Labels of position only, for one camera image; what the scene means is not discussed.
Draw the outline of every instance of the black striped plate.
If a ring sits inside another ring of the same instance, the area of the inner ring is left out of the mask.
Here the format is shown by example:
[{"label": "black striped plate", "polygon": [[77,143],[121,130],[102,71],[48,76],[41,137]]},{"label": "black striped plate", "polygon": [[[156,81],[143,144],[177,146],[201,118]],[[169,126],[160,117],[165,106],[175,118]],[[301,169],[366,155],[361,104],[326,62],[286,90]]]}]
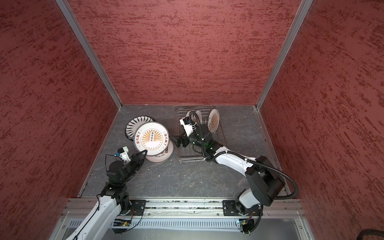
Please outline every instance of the black striped plate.
[{"label": "black striped plate", "polygon": [[125,127],[125,135],[127,138],[133,140],[137,128],[146,122],[153,122],[153,119],[147,116],[140,116],[132,119]]}]

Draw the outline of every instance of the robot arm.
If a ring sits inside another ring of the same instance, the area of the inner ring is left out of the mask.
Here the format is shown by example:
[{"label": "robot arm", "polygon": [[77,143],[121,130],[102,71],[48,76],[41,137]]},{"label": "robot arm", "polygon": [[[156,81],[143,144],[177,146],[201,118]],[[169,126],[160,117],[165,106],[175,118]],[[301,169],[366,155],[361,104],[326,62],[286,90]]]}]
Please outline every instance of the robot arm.
[{"label": "robot arm", "polygon": [[186,133],[178,138],[177,147],[180,145],[186,147],[188,144],[199,146],[205,153],[206,161],[226,165],[247,178],[250,189],[238,197],[236,210],[239,214],[246,214],[256,204],[271,205],[285,182],[282,176],[274,171],[276,169],[266,157],[260,156],[256,159],[232,152],[212,138],[207,125],[200,125],[198,129],[193,128],[192,126],[199,123],[190,121],[189,116],[182,118],[180,123]]},{"label": "robot arm", "polygon": [[127,162],[126,165],[122,161],[114,161],[110,164],[107,171],[109,182],[101,191],[98,202],[81,225],[66,240],[100,240],[116,216],[132,214],[133,207],[125,184],[141,168],[147,151],[133,154],[131,158],[126,154],[125,158],[122,158]]}]

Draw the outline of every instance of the metal corner post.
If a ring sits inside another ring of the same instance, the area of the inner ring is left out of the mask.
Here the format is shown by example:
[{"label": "metal corner post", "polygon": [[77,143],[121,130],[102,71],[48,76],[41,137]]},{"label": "metal corner post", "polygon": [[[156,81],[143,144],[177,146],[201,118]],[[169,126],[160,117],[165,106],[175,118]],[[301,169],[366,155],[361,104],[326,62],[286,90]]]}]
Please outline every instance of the metal corner post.
[{"label": "metal corner post", "polygon": [[283,61],[284,61],[285,57],[287,56],[289,49],[291,48],[293,40],[295,39],[297,32],[299,31],[300,26],[303,23],[305,15],[307,14],[311,4],[312,4],[312,0],[303,0],[301,2],[299,9],[297,10],[296,16],[293,19],[292,25],[288,31],[288,34],[285,37],[285,41],[283,43],[283,46],[281,47],[279,55],[277,56],[277,59],[276,59],[276,62],[272,68],[271,74],[269,75],[269,77],[265,83],[265,86],[263,88],[263,91],[260,94],[260,97],[256,103],[256,108],[258,110],[260,110],[261,106],[263,105],[263,102],[264,102],[269,90],[271,89],[273,81],[275,80],[276,75],[279,72],[281,65],[283,64]]},{"label": "metal corner post", "polygon": [[91,60],[93,66],[95,67],[97,73],[99,74],[109,94],[113,98],[113,101],[115,101],[116,106],[119,109],[121,109],[122,102],[118,94],[116,93],[116,90],[113,87],[111,81],[109,80],[107,73],[104,71],[103,66],[101,65],[99,59],[97,58],[96,53],[92,49],[87,37],[85,36],[83,30],[81,29],[81,26],[78,23],[76,17],[74,16],[67,0],[56,0],[56,3],[59,5],[62,13],[64,14],[64,17],[67,19],[77,39],[80,41],[81,45],[83,46],[84,51],[86,52],[89,59]]}]

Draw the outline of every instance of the dish rack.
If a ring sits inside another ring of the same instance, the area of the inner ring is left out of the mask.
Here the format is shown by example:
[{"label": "dish rack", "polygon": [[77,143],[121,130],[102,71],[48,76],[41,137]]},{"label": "dish rack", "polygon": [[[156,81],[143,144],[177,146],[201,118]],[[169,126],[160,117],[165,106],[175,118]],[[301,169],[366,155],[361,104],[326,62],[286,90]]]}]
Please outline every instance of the dish rack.
[{"label": "dish rack", "polygon": [[[176,108],[175,109],[175,133],[176,135],[180,135],[182,132],[184,132],[183,126],[180,124],[180,119],[185,117],[187,112],[189,110],[195,111],[199,109],[201,111],[202,115],[202,124],[207,124],[208,122],[208,117],[209,113],[211,112],[212,109],[216,108],[215,106],[189,106],[189,107],[182,107],[182,108]],[[223,133],[223,129],[221,128],[220,121],[218,123],[218,127],[216,132],[212,133],[213,139],[215,139],[217,142],[223,144],[224,146],[227,145]],[[176,153],[177,153],[177,159],[179,162],[197,162],[197,161],[204,161],[203,156],[196,152],[199,151],[201,152],[201,148],[194,146],[193,150],[193,145],[189,144],[187,147],[177,147],[176,148]]]}]

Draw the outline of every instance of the plate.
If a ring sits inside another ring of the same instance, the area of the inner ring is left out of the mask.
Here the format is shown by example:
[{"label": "plate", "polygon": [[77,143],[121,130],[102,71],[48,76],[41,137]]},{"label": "plate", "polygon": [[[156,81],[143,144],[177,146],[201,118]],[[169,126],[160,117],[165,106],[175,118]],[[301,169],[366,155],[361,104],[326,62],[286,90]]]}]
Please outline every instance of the plate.
[{"label": "plate", "polygon": [[162,163],[168,160],[172,156],[173,150],[174,150],[174,145],[173,145],[173,142],[170,141],[170,143],[168,144],[164,152],[152,157],[147,156],[146,158],[149,162],[152,162],[152,163]]},{"label": "plate", "polygon": [[141,116],[132,119],[125,127],[125,135],[128,139],[133,140],[133,136],[139,126],[146,122],[153,122],[153,119],[147,116]]},{"label": "plate", "polygon": [[[189,114],[190,114],[190,110],[187,112],[187,114],[185,115],[186,117],[189,117]],[[199,121],[201,123],[201,119],[202,119],[202,116],[201,116],[201,111],[199,109],[195,110],[196,114],[199,116]],[[192,121],[196,122],[196,117],[195,115],[192,116]]]},{"label": "plate", "polygon": [[212,109],[208,117],[208,129],[211,133],[216,132],[218,128],[218,121],[220,120],[220,115],[216,108]]},{"label": "plate", "polygon": [[136,130],[134,145],[139,152],[148,150],[147,156],[156,156],[168,146],[168,130],[158,122],[146,122]]},{"label": "plate", "polygon": [[195,112],[196,112],[197,115],[199,116],[199,121],[200,121],[200,123],[201,123],[201,119],[203,118],[203,117],[201,116],[201,111],[200,111],[199,109],[197,109]]}]

